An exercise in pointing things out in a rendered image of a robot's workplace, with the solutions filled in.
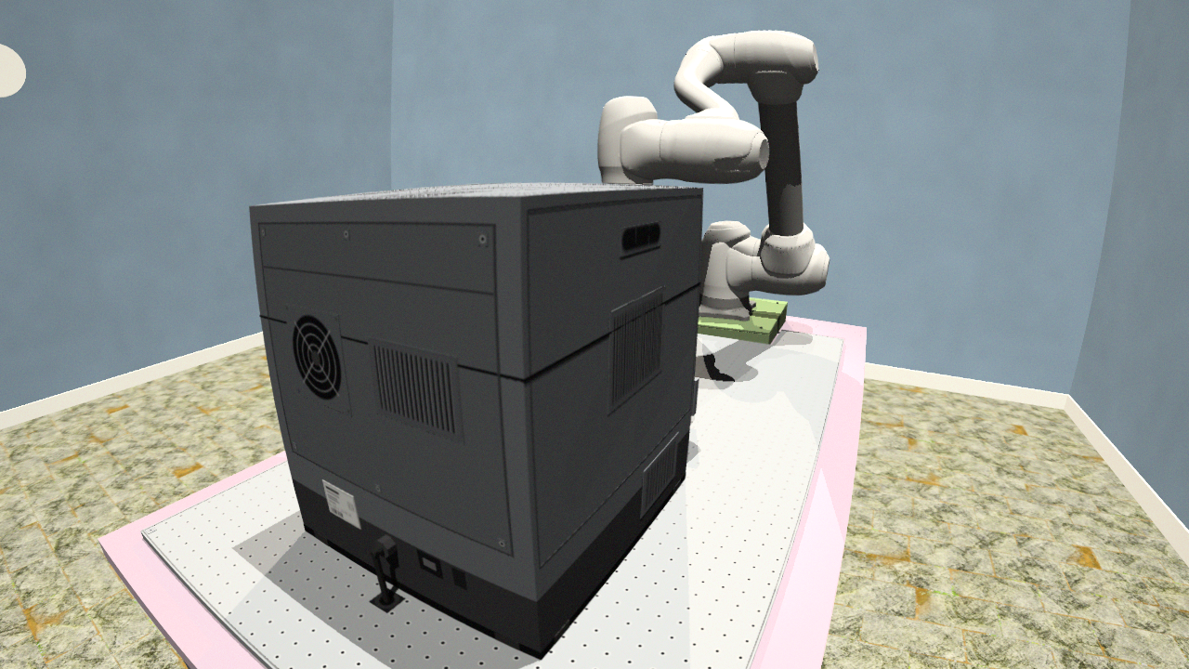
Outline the dark grey instrument cabinet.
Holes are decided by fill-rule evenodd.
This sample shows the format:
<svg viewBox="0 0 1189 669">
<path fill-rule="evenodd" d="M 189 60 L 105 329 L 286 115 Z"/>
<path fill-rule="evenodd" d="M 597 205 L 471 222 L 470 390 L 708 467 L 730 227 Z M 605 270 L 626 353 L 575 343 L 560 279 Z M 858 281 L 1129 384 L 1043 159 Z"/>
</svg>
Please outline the dark grey instrument cabinet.
<svg viewBox="0 0 1189 669">
<path fill-rule="evenodd" d="M 702 188 L 502 185 L 249 206 L 256 296 L 306 531 L 542 659 L 686 479 Z"/>
</svg>

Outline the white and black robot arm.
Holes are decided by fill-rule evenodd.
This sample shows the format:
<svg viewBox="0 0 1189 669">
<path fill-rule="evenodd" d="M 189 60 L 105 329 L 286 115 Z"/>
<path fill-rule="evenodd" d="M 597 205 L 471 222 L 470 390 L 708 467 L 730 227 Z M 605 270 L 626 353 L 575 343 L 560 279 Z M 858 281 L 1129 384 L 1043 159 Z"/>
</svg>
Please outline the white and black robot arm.
<svg viewBox="0 0 1189 669">
<path fill-rule="evenodd" d="M 828 285 L 828 250 L 804 223 L 797 113 L 817 72 L 814 42 L 803 34 L 710 34 L 688 49 L 674 78 L 696 114 L 658 120 L 648 97 L 614 97 L 602 111 L 597 158 L 606 185 L 732 185 L 765 171 L 769 225 L 761 240 L 737 221 L 712 223 L 702 236 L 700 317 L 748 321 L 750 291 L 804 295 Z M 762 131 L 709 89 L 716 82 L 748 84 Z"/>
</svg>

